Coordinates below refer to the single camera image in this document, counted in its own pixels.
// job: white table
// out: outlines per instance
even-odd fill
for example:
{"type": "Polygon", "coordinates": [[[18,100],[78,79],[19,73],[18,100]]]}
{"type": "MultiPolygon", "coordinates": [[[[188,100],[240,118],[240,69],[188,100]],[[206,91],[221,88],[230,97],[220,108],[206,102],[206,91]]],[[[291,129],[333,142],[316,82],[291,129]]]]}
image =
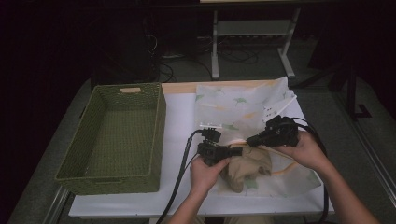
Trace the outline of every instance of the white table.
{"type": "MultiPolygon", "coordinates": [[[[209,82],[210,85],[257,86],[264,81],[209,82]]],[[[163,84],[167,103],[165,132],[163,140],[163,163],[160,190],[154,193],[131,193],[76,196],[69,212],[71,217],[119,218],[119,217],[159,217],[167,205],[175,185],[178,169],[186,142],[195,130],[193,110],[196,83],[163,84]]],[[[297,101],[286,111],[286,116],[303,118],[297,101]]],[[[199,137],[194,137],[190,157],[196,151],[199,137]]],[[[181,181],[175,201],[169,211],[173,214],[190,189],[190,171],[181,181]]],[[[209,192],[198,215],[225,217],[235,215],[286,215],[313,214],[323,209],[323,187],[310,190],[306,194],[291,198],[235,197],[209,192]]]]}

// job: left hand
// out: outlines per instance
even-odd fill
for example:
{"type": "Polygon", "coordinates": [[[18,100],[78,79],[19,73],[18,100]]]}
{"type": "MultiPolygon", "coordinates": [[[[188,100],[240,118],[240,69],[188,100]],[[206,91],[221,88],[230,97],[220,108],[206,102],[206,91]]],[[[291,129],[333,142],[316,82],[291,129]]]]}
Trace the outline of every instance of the left hand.
{"type": "Polygon", "coordinates": [[[201,156],[191,163],[191,194],[206,197],[210,189],[216,184],[219,173],[230,162],[230,158],[219,161],[216,165],[208,166],[201,156]]]}

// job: right forearm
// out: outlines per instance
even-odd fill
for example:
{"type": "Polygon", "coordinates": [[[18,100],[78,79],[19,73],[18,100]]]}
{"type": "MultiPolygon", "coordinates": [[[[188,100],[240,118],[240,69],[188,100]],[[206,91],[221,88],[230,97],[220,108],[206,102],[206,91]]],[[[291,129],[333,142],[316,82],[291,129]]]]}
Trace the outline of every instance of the right forearm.
{"type": "Polygon", "coordinates": [[[329,192],[335,214],[341,223],[378,223],[330,162],[317,172],[329,192]]]}

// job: basket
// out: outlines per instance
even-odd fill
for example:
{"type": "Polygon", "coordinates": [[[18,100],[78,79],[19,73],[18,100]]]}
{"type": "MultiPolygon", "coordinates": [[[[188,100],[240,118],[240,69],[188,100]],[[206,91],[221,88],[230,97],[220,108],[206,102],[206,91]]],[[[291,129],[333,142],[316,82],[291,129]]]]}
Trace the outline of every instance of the basket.
{"type": "Polygon", "coordinates": [[[55,180],[77,195],[158,191],[165,114],[160,83],[96,86],[55,180]]]}

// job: wooden desk edge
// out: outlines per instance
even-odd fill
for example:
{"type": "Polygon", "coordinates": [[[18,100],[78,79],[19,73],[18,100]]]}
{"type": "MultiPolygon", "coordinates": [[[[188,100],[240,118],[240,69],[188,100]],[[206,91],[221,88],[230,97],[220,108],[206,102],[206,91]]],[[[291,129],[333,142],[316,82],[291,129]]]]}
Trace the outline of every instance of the wooden desk edge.
{"type": "Polygon", "coordinates": [[[271,80],[163,83],[163,93],[196,93],[197,85],[257,87],[271,80]]]}

